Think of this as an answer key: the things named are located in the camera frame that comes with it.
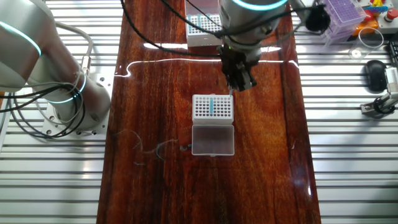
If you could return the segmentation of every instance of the gray cable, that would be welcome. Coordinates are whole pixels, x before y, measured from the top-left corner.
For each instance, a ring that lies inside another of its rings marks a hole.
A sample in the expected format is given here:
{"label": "gray cable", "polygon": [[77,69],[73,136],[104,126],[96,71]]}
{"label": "gray cable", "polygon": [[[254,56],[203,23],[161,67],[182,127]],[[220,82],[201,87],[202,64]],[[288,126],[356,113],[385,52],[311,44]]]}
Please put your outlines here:
{"label": "gray cable", "polygon": [[91,39],[91,37],[86,32],[84,32],[81,29],[78,29],[76,27],[63,24],[61,22],[55,22],[55,25],[61,29],[69,30],[70,32],[74,32],[76,34],[80,34],[81,36],[83,36],[88,41],[88,49],[87,49],[87,53],[85,56],[91,55],[91,51],[93,51],[94,43],[93,43],[93,39]]}

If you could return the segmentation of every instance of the thin wire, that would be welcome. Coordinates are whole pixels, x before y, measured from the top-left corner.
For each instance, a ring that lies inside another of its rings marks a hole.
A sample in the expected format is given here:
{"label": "thin wire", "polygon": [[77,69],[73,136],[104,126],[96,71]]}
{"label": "thin wire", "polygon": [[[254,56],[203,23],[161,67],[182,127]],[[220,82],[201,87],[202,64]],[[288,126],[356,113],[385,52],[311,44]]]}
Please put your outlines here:
{"label": "thin wire", "polygon": [[55,25],[61,29],[65,29],[65,30],[69,30],[71,32],[74,32],[76,34],[80,34],[82,37],[84,37],[87,41],[88,41],[88,48],[87,48],[87,53],[85,56],[90,56],[91,52],[93,51],[93,39],[84,31],[82,31],[81,29],[78,29],[76,27],[70,26],[70,25],[66,25],[63,24],[61,22],[55,22]]}
{"label": "thin wire", "polygon": [[251,26],[249,26],[249,27],[248,27],[248,25],[250,25],[250,24],[244,24],[244,25],[242,26],[243,29],[242,29],[242,30],[238,30],[238,31],[228,32],[228,30],[225,30],[225,29],[224,29],[224,30],[221,30],[221,31],[218,31],[218,32],[211,32],[211,31],[202,29],[201,27],[198,27],[198,26],[196,26],[195,24],[192,24],[190,21],[186,20],[186,19],[185,19],[180,13],[178,13],[166,0],[160,0],[160,1],[161,1],[165,6],[167,6],[178,18],[180,18],[180,19],[181,19],[182,21],[184,21],[185,23],[191,25],[192,27],[194,27],[194,28],[196,28],[196,29],[198,29],[198,30],[200,30],[200,31],[202,31],[202,32],[206,32],[206,33],[208,33],[208,34],[212,34],[212,35],[214,35],[215,37],[221,37],[221,36],[225,36],[225,35],[238,35],[238,34],[243,34],[243,33],[245,33],[245,32],[248,32],[248,31],[250,31],[250,30],[253,30],[253,29],[255,29],[255,28],[259,27],[259,26],[263,26],[263,25],[265,25],[265,24],[268,24],[268,23],[270,23],[270,22],[272,22],[272,21],[274,21],[274,20],[276,20],[276,19],[279,19],[279,18],[281,18],[281,17],[291,15],[292,12],[300,12],[300,11],[305,11],[305,10],[309,10],[309,9],[316,9],[316,8],[318,8],[318,7],[323,7],[323,6],[321,5],[321,6],[301,7],[301,8],[299,8],[299,9],[292,9],[292,10],[290,10],[290,11],[282,12],[282,13],[280,13],[280,14],[274,15],[274,16],[272,16],[272,17],[270,17],[270,18],[268,18],[268,19],[266,19],[266,20],[264,20],[264,21],[262,21],[262,22],[260,22],[260,23],[258,23],[258,24],[254,24],[254,25],[251,25]]}
{"label": "thin wire", "polygon": [[38,94],[41,94],[41,93],[46,93],[46,92],[48,92],[50,90],[52,90],[52,92],[53,92],[55,90],[58,90],[60,88],[65,88],[65,87],[66,87],[66,85],[53,86],[53,87],[50,87],[50,88],[47,88],[47,89],[44,89],[44,90],[40,90],[40,91],[37,91],[37,92],[34,92],[34,93],[29,93],[29,94],[25,94],[25,95],[17,95],[17,96],[15,96],[15,95],[0,96],[0,98],[1,99],[27,98],[27,97],[35,96],[35,95],[38,95]]}
{"label": "thin wire", "polygon": [[264,20],[264,21],[262,21],[262,22],[260,22],[258,24],[254,24],[254,25],[251,25],[251,26],[248,26],[248,24],[245,24],[245,25],[242,26],[241,30],[231,31],[231,32],[229,32],[228,30],[221,30],[221,31],[215,32],[215,34],[216,35],[239,35],[239,34],[243,34],[245,32],[253,30],[253,29],[255,29],[255,28],[259,27],[259,26],[263,26],[265,24],[268,24],[268,23],[270,23],[270,22],[272,22],[272,21],[274,21],[276,19],[279,19],[281,17],[289,16],[289,15],[291,15],[292,12],[300,12],[300,11],[305,11],[305,10],[311,10],[311,9],[316,9],[318,7],[323,7],[323,5],[315,6],[315,7],[303,7],[303,8],[300,8],[300,9],[292,9],[292,10],[289,10],[289,11],[282,12],[280,14],[274,15],[274,16],[272,16],[272,17],[270,17],[270,18],[268,18],[268,19],[266,19],[266,20]]}
{"label": "thin wire", "polygon": [[194,23],[192,23],[191,21],[189,21],[189,20],[186,20],[186,18],[184,18],[183,16],[181,16],[181,14],[180,13],[178,13],[166,0],[160,0],[165,6],[167,6],[169,9],[170,9],[170,11],[172,11],[178,18],[180,18],[182,21],[184,21],[186,24],[188,24],[188,25],[190,25],[190,26],[192,26],[192,27],[194,27],[194,28],[196,28],[196,29],[198,29],[198,30],[200,30],[200,31],[202,31],[202,32],[204,32],[204,33],[207,33],[207,34],[211,34],[211,35],[214,35],[215,37],[217,37],[217,38],[220,38],[221,36],[217,36],[214,32],[212,32],[212,31],[208,31],[208,30],[206,30],[206,29],[204,29],[204,28],[202,28],[202,27],[200,27],[200,26],[196,26]]}
{"label": "thin wire", "polygon": [[211,57],[211,58],[215,58],[215,57],[221,57],[221,55],[207,55],[207,54],[195,54],[195,53],[188,53],[188,52],[180,52],[180,51],[176,51],[176,50],[170,50],[170,49],[166,49],[162,46],[159,46],[157,44],[155,44],[153,41],[149,40],[148,38],[146,38],[143,34],[141,34],[141,32],[139,32],[139,30],[137,29],[137,27],[134,25],[134,23],[132,22],[129,13],[127,12],[126,9],[126,5],[124,4],[123,0],[120,0],[121,4],[122,4],[122,8],[123,8],[123,12],[124,15],[126,16],[126,19],[128,21],[128,23],[130,24],[131,28],[136,32],[136,34],[145,42],[147,42],[148,44],[153,45],[154,47],[157,47],[160,50],[163,50],[164,52],[168,52],[168,53],[173,53],[173,54],[179,54],[179,55],[187,55],[187,56],[196,56],[196,57]]}
{"label": "thin wire", "polygon": [[[73,102],[75,103],[75,113],[77,113],[77,112],[76,112],[76,111],[77,111],[76,100],[74,100]],[[15,104],[16,106],[18,106],[18,102],[17,102],[17,99],[16,99],[16,98],[14,98],[14,104]],[[67,131],[67,130],[70,128],[70,126],[72,125],[72,123],[73,123],[73,122],[71,122],[64,130],[60,131],[58,134],[55,134],[55,135],[51,136],[51,135],[45,134],[45,133],[43,133],[43,132],[41,132],[41,131],[35,129],[29,122],[26,121],[26,119],[25,119],[25,117],[24,117],[24,115],[22,114],[22,111],[21,111],[20,109],[18,109],[17,112],[18,112],[19,116],[21,117],[22,121],[25,122],[26,125],[28,125],[28,127],[30,127],[31,129],[33,129],[36,133],[41,134],[41,136],[35,136],[35,137],[37,137],[37,138],[41,138],[41,137],[45,137],[45,138],[57,138],[57,136],[63,135],[63,134],[65,133],[65,131]]]}
{"label": "thin wire", "polygon": [[79,113],[80,113],[80,111],[83,109],[83,105],[84,105],[84,100],[83,99],[81,99],[81,103],[80,103],[80,107],[79,107],[79,110],[78,110],[78,112],[77,112],[77,114],[75,114],[72,118],[70,118],[68,121],[64,121],[64,120],[61,120],[61,119],[59,119],[59,118],[57,118],[58,120],[60,120],[61,122],[64,122],[64,123],[68,123],[68,122],[71,122],[72,120],[73,120],[73,118],[75,118]]}
{"label": "thin wire", "polygon": [[20,106],[16,106],[16,107],[14,107],[14,108],[8,108],[8,109],[0,110],[0,113],[5,113],[5,112],[10,112],[10,111],[14,111],[14,110],[21,109],[21,108],[23,108],[23,107],[25,107],[25,106],[27,106],[27,105],[33,103],[34,101],[36,101],[36,100],[42,98],[43,96],[48,95],[48,94],[50,94],[51,92],[53,92],[53,91],[55,91],[55,90],[58,90],[59,88],[62,88],[62,87],[59,87],[59,86],[58,86],[58,88],[54,88],[54,89],[52,88],[52,89],[49,90],[48,92],[42,93],[42,94],[40,94],[39,96],[36,96],[35,98],[29,100],[27,103],[24,103],[24,104],[22,104],[22,105],[20,105]]}
{"label": "thin wire", "polygon": [[206,13],[204,13],[202,10],[200,10],[198,7],[196,7],[192,2],[190,2],[189,0],[186,0],[186,2],[188,2],[192,7],[194,7],[197,11],[199,11],[200,13],[202,13],[210,22],[216,24],[218,27],[222,27],[221,25],[219,25],[218,23],[216,23],[213,19],[211,19],[209,16],[206,15]]}
{"label": "thin wire", "polygon": [[[47,138],[47,137],[45,137],[45,136],[36,136],[35,134],[32,134],[32,133],[30,133],[30,132],[28,132],[28,130],[26,130],[21,124],[20,124],[20,122],[18,122],[18,120],[16,119],[16,116],[15,116],[15,113],[14,113],[14,111],[11,111],[11,114],[12,114],[12,117],[13,117],[13,119],[14,119],[14,121],[18,124],[18,126],[25,132],[25,133],[27,133],[27,134],[29,134],[30,136],[33,136],[33,137],[35,137],[35,138]],[[74,132],[76,129],[78,129],[79,128],[79,126],[82,124],[82,122],[83,122],[83,120],[84,120],[84,118],[85,118],[85,115],[86,115],[86,107],[83,105],[83,114],[82,114],[82,116],[81,116],[81,119],[80,119],[80,121],[79,121],[79,123],[71,130],[71,131],[69,131],[69,132],[65,132],[67,129],[64,129],[63,130],[63,134],[62,135],[60,135],[60,136],[53,136],[53,137],[51,137],[51,138],[60,138],[60,137],[64,137],[64,136],[67,136],[67,135],[69,135],[69,134],[71,134],[72,132]]]}
{"label": "thin wire", "polygon": [[63,123],[58,123],[58,122],[52,121],[50,118],[48,118],[47,115],[45,115],[44,111],[42,111],[42,109],[40,108],[40,105],[37,102],[37,100],[35,101],[35,105],[36,105],[36,108],[38,109],[38,111],[40,112],[40,114],[43,116],[43,118],[46,119],[48,122],[51,122],[53,124],[58,124],[58,125],[64,125]]}

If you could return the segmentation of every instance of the white container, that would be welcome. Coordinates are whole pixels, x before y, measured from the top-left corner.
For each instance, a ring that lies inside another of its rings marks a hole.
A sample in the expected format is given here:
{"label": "white container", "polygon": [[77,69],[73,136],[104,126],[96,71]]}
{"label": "white container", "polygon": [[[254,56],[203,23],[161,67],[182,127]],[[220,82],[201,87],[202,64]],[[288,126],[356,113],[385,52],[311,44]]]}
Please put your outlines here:
{"label": "white container", "polygon": [[[215,21],[218,25],[221,25],[219,15],[209,15],[209,17],[212,21]],[[186,19],[195,24],[196,26],[201,27],[208,31],[216,32],[221,30],[221,27],[212,23],[208,18],[206,18],[206,16],[202,14],[188,15]],[[220,39],[211,34],[202,32],[188,24],[186,24],[186,28],[187,28],[188,47],[219,46],[222,44],[222,41]]]}
{"label": "white container", "polygon": [[233,96],[192,96],[192,154],[233,156]]}

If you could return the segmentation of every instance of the black cable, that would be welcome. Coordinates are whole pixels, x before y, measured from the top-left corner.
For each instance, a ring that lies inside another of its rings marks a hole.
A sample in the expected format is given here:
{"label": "black cable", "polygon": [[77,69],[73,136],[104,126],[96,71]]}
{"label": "black cable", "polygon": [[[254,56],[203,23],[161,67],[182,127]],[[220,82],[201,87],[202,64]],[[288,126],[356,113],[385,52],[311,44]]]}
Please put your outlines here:
{"label": "black cable", "polygon": [[232,32],[228,32],[228,30],[221,30],[218,32],[211,32],[205,29],[202,29],[201,27],[196,26],[195,24],[192,24],[190,21],[186,20],[186,18],[184,18],[180,13],[178,13],[166,0],[160,0],[165,6],[167,6],[178,18],[180,18],[182,21],[184,21],[185,23],[191,25],[192,27],[202,31],[202,32],[206,32],[208,34],[212,34],[215,37],[221,37],[221,36],[226,36],[226,35],[238,35],[238,34],[243,34],[245,32],[248,32],[250,30],[253,30],[259,26],[263,26],[266,25],[276,19],[279,19],[281,17],[284,16],[288,16],[290,15],[292,12],[300,12],[300,11],[305,11],[305,10],[311,10],[311,9],[319,9],[319,7],[324,7],[324,5],[318,5],[318,6],[311,6],[311,7],[301,7],[299,9],[293,9],[287,12],[282,12],[280,14],[274,15],[270,18],[268,18],[267,20],[264,20],[258,24],[245,24],[242,26],[242,30],[239,31],[232,31]]}
{"label": "black cable", "polygon": [[36,101],[36,100],[42,98],[43,96],[46,96],[46,95],[48,95],[48,94],[52,93],[53,91],[58,90],[58,89],[60,89],[60,88],[66,88],[66,87],[65,87],[65,86],[55,86],[55,87],[51,87],[51,88],[49,88],[49,89],[51,89],[51,90],[47,90],[47,92],[42,93],[42,94],[40,94],[39,96],[36,96],[35,98],[29,100],[27,103],[24,103],[24,104],[22,104],[22,105],[20,105],[20,106],[16,106],[16,107],[14,107],[14,108],[8,108],[8,109],[0,110],[0,113],[5,113],[5,112],[10,112],[10,111],[14,111],[14,110],[21,109],[21,108],[23,108],[23,107],[25,107],[25,106],[27,106],[27,105],[33,103],[34,101]]}
{"label": "black cable", "polygon": [[194,27],[194,28],[196,28],[196,29],[198,29],[198,30],[200,30],[200,31],[202,31],[202,32],[204,32],[204,33],[207,33],[207,34],[211,34],[211,35],[214,35],[215,37],[217,37],[217,38],[220,38],[221,36],[217,36],[214,32],[212,32],[212,31],[209,31],[209,30],[206,30],[206,29],[204,29],[204,28],[202,28],[202,27],[200,27],[200,26],[196,26],[194,23],[192,23],[191,21],[189,21],[189,20],[187,20],[186,18],[184,18],[179,12],[177,12],[166,0],[160,0],[165,6],[167,6],[169,9],[170,9],[170,11],[172,11],[178,18],[180,18],[182,21],[184,21],[186,24],[188,24],[188,25],[190,25],[190,26],[192,26],[192,27]]}
{"label": "black cable", "polygon": [[35,96],[35,95],[38,95],[38,94],[41,94],[41,93],[46,93],[46,92],[48,92],[48,91],[50,91],[50,90],[58,90],[58,89],[60,89],[60,88],[65,88],[65,87],[67,87],[67,86],[69,86],[69,85],[58,85],[58,86],[53,86],[53,87],[50,87],[50,88],[47,88],[47,89],[44,89],[44,90],[36,91],[36,92],[34,92],[34,93],[29,93],[29,94],[25,94],[25,95],[17,95],[17,96],[15,96],[15,95],[5,96],[5,95],[4,95],[4,96],[0,96],[0,99],[27,98],[27,97]]}
{"label": "black cable", "polygon": [[[83,100],[81,94],[79,94],[79,93],[77,93],[77,94],[78,94],[78,96],[80,97],[80,100]],[[74,103],[75,103],[75,115],[76,115],[76,114],[78,113],[76,97],[73,97],[73,101],[74,101]],[[29,135],[32,136],[32,137],[35,137],[35,138],[45,138],[45,139],[48,139],[48,138],[61,138],[61,137],[64,137],[64,136],[67,136],[67,135],[73,133],[73,132],[76,131],[76,129],[78,129],[78,127],[82,124],[82,122],[83,122],[83,120],[84,120],[84,118],[85,118],[85,115],[86,115],[86,107],[85,107],[85,104],[83,104],[82,107],[83,107],[83,114],[82,114],[81,119],[80,119],[80,121],[78,122],[78,124],[77,124],[71,131],[69,131],[69,132],[66,133],[67,129],[69,129],[70,126],[72,126],[74,120],[76,119],[76,117],[74,117],[74,118],[70,121],[69,125],[68,125],[64,130],[62,130],[60,133],[55,134],[55,135],[53,135],[53,136],[49,136],[48,134],[44,134],[44,133],[42,133],[41,131],[35,129],[32,125],[30,125],[30,124],[26,121],[25,117],[24,117],[24,116],[22,115],[22,113],[20,113],[20,111],[18,110],[21,119],[22,119],[29,127],[31,127],[34,131],[36,131],[38,134],[41,134],[41,136],[38,136],[38,135],[36,135],[36,134],[34,134],[34,133],[28,132],[28,130],[26,130],[26,129],[20,124],[20,122],[18,122],[18,120],[17,120],[17,118],[16,118],[16,116],[15,116],[14,111],[11,111],[11,114],[12,114],[12,117],[13,117],[14,121],[17,123],[17,125],[18,125],[25,133],[29,134]]]}
{"label": "black cable", "polygon": [[196,7],[196,5],[194,5],[192,2],[190,2],[189,0],[186,0],[186,2],[188,2],[192,7],[194,7],[197,11],[199,11],[200,13],[202,13],[210,22],[216,24],[218,27],[222,27],[221,25],[219,25],[218,23],[216,23],[213,19],[211,19],[209,16],[206,15],[206,13],[204,13],[202,10],[200,10],[198,7]]}
{"label": "black cable", "polygon": [[[76,98],[73,98],[73,102],[74,102],[74,104],[75,104],[75,114],[77,114],[78,110],[77,110]],[[15,104],[16,106],[18,106],[18,102],[17,102],[17,99],[16,99],[16,98],[14,98],[14,104]],[[35,129],[29,122],[26,121],[26,119],[25,119],[25,117],[24,117],[24,115],[22,114],[22,112],[21,112],[20,109],[18,109],[17,112],[18,112],[19,116],[21,117],[22,121],[25,122],[25,124],[28,125],[28,127],[30,127],[31,129],[33,129],[36,133],[41,134],[41,136],[36,136],[36,135],[35,135],[35,137],[37,137],[37,138],[57,138],[57,136],[63,135],[65,131],[68,131],[68,129],[70,128],[70,126],[72,126],[73,122],[74,122],[75,119],[76,119],[76,117],[74,117],[74,118],[70,121],[70,123],[68,124],[68,126],[67,126],[64,130],[62,130],[62,131],[59,132],[58,134],[54,134],[54,135],[51,136],[51,135],[49,135],[49,134],[45,134],[45,133],[43,133],[43,132],[41,132],[41,131]]]}
{"label": "black cable", "polygon": [[244,27],[242,27],[241,30],[230,31],[230,32],[228,32],[229,30],[221,30],[221,31],[215,32],[215,34],[216,35],[221,35],[221,36],[223,36],[223,35],[239,35],[239,34],[243,34],[245,32],[249,32],[250,30],[253,30],[253,29],[255,29],[255,28],[259,27],[259,26],[266,25],[266,24],[268,24],[268,23],[270,23],[270,22],[272,22],[272,21],[274,21],[276,19],[279,19],[279,18],[284,17],[284,16],[288,16],[292,12],[300,12],[300,11],[304,11],[304,10],[311,10],[311,9],[316,9],[318,7],[323,7],[323,5],[315,6],[315,7],[303,7],[303,8],[300,8],[300,9],[289,10],[289,11],[282,12],[280,14],[274,15],[274,16],[272,16],[272,17],[270,17],[270,18],[268,18],[268,19],[266,19],[266,20],[264,20],[264,21],[262,21],[262,22],[260,22],[258,24],[254,24],[254,25],[250,25],[250,26],[244,26]]}
{"label": "black cable", "polygon": [[173,54],[179,54],[179,55],[196,56],[196,57],[210,57],[210,58],[222,57],[221,55],[195,54],[195,53],[181,52],[181,51],[177,51],[177,50],[170,50],[170,49],[166,49],[166,48],[164,48],[162,46],[159,46],[159,45],[155,44],[153,41],[149,40],[148,38],[146,38],[143,34],[141,34],[139,32],[137,27],[132,22],[132,20],[131,20],[131,18],[129,16],[129,13],[127,12],[126,5],[124,4],[124,1],[120,0],[120,2],[122,4],[124,15],[126,16],[126,19],[127,19],[128,23],[130,24],[131,28],[137,33],[137,35],[142,40],[144,40],[145,42],[153,45],[154,47],[157,47],[158,49],[163,50],[164,52],[173,53]]}

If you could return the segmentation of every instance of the clear plastic lid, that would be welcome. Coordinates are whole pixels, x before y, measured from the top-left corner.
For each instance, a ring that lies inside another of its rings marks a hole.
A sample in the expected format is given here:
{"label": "clear plastic lid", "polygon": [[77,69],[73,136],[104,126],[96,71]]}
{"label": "clear plastic lid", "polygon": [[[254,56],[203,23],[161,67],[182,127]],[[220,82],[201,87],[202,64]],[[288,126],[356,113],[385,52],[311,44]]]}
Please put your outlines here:
{"label": "clear plastic lid", "polygon": [[192,155],[233,156],[234,154],[234,126],[192,126]]}

